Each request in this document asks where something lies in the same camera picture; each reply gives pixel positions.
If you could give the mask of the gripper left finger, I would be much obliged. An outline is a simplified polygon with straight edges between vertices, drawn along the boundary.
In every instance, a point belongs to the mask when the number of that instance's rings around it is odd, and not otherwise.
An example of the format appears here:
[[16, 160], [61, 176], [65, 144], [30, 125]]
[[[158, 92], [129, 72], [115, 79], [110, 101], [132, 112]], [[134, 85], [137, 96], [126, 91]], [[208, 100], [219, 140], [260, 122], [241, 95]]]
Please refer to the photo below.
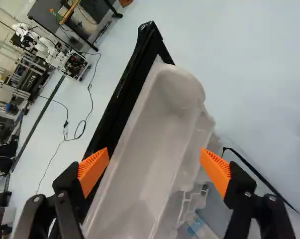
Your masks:
[[107, 148], [73, 162], [52, 184], [54, 194], [30, 197], [22, 210], [16, 239], [82, 239], [79, 210], [109, 164]]

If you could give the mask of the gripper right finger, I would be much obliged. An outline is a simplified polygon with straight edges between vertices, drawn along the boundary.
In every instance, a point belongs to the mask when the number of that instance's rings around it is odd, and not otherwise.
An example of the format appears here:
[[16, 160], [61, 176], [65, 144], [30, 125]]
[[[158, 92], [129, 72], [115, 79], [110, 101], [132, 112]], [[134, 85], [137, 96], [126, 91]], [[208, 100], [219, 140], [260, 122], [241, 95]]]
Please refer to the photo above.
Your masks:
[[294, 239], [295, 233], [285, 202], [277, 193], [258, 196], [256, 181], [236, 162], [201, 148], [200, 164], [232, 215], [226, 239], [246, 239], [256, 220], [263, 239]]

